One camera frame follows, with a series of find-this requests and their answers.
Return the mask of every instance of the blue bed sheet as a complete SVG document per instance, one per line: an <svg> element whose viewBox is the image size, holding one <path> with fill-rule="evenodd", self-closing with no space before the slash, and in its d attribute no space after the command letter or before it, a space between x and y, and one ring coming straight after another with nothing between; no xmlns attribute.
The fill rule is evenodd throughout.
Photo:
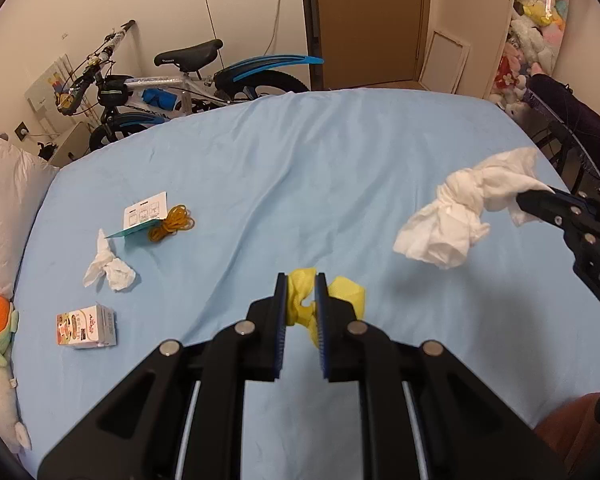
<svg viewBox="0 0 600 480"><path fill-rule="evenodd" d="M491 234L448 271L392 252L400 226L452 171L530 145L489 102L420 91L314 92L174 120L67 166L26 247L14 302L14 373L35 474L54 444L160 341L199 342L315 266L366 287L366 319L391 338L442 341L528 424L600 388L600 304L571 271L561 232L486 214ZM563 187L541 158L539 177ZM138 273L112 292L81 284L99 228L167 191L196 227L152 244L113 241ZM99 302L118 345L56 346L55 315ZM362 477L357 389L327 384L301 326L282 378L246 387L245 479Z"/></svg>

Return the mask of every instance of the silver rivet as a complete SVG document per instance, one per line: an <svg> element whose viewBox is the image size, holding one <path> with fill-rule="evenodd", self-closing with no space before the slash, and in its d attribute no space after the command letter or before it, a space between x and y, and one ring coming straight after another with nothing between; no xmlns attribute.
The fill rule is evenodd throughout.
<svg viewBox="0 0 600 480"><path fill-rule="evenodd" d="M180 350L180 343L175 339L167 339L160 345L160 353L169 357L170 355L177 354Z"/></svg>
<svg viewBox="0 0 600 480"><path fill-rule="evenodd" d="M423 343L422 350L431 357L438 357L439 355L442 355L445 348L439 342L433 341L432 339Z"/></svg>
<svg viewBox="0 0 600 480"><path fill-rule="evenodd" d="M249 321L248 319L238 321L235 324L234 330L240 335L249 335L256 330L256 324L253 321Z"/></svg>
<svg viewBox="0 0 600 480"><path fill-rule="evenodd" d="M347 331L353 335L363 335L367 328L364 321L352 321L347 325Z"/></svg>

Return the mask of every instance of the white pillow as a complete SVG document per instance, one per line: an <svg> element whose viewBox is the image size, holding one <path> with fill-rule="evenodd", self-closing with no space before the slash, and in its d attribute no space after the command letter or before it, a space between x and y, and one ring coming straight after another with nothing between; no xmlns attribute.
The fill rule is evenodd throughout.
<svg viewBox="0 0 600 480"><path fill-rule="evenodd" d="M10 300L36 214L58 168L0 139L0 296Z"/></svg>

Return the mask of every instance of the bicycle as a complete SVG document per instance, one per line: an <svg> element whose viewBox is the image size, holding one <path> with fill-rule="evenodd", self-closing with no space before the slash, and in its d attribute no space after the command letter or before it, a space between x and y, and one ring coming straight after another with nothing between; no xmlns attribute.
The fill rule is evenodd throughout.
<svg viewBox="0 0 600 480"><path fill-rule="evenodd" d="M258 88L274 88L283 92L307 92L309 89L295 77L272 69L279 66L324 62L319 57L302 55L257 56L239 61L216 72L213 76L203 78L200 69L215 60L218 51L222 48L222 41L216 39L189 48L162 52L155 56L156 66L164 64L177 66L181 72L178 76L139 78L126 75L103 76L102 69L107 63L112 66L113 53L135 24L135 20L131 20L122 25L119 30L108 34L99 48L100 51L98 52L97 49L82 63L86 63L87 67L82 75L73 81L68 92L60 92L56 96L58 111L70 116L79 108L87 89L94 83L98 87L98 103L104 107L104 111L100 117L101 125L91 133L89 147L92 152L175 117L255 100L267 94L266 91L259 93ZM198 76L197 80L189 76L192 72ZM149 103L157 102L156 106L147 103L147 89L169 89L177 91L177 94L168 92L166 95L165 92L155 95L153 100L149 99ZM239 98L238 94L243 94L245 97ZM164 104L160 98L166 98L168 102ZM120 113L119 107L129 107L138 111Z"/></svg>

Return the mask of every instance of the bicycle seat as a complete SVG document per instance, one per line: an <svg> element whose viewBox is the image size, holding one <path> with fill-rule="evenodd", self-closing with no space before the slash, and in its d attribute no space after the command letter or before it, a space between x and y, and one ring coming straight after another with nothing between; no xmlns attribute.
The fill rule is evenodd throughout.
<svg viewBox="0 0 600 480"><path fill-rule="evenodd" d="M218 50L221 48L222 40L205 41L189 48L158 54L154 58L154 63L156 66L173 63L181 72L195 72L218 57Z"/></svg>

